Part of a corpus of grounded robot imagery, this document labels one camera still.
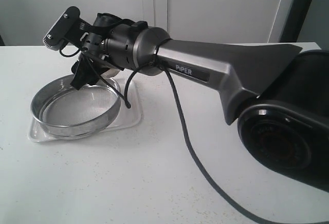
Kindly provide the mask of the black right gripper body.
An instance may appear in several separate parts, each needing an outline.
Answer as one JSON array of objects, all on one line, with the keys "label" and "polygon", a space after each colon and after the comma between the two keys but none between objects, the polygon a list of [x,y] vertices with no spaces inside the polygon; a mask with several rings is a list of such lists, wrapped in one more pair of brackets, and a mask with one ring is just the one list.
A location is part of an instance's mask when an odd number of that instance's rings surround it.
[{"label": "black right gripper body", "polygon": [[79,12],[65,13],[65,43],[71,43],[77,51],[66,55],[74,57],[80,51],[98,52],[101,41],[105,39],[112,28],[121,22],[121,18],[109,14],[98,13],[93,25],[80,18]]}]

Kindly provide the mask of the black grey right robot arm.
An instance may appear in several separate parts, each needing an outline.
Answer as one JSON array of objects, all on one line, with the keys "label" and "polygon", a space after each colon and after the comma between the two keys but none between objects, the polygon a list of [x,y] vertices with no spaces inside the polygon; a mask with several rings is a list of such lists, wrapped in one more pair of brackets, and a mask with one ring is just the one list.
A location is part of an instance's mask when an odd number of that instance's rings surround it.
[{"label": "black grey right robot arm", "polygon": [[237,122],[259,163],[328,190],[328,51],[173,40],[161,28],[108,13],[90,25],[78,9],[63,19],[68,41],[81,51],[74,88],[109,66],[148,76],[171,71],[219,93],[226,123]]}]

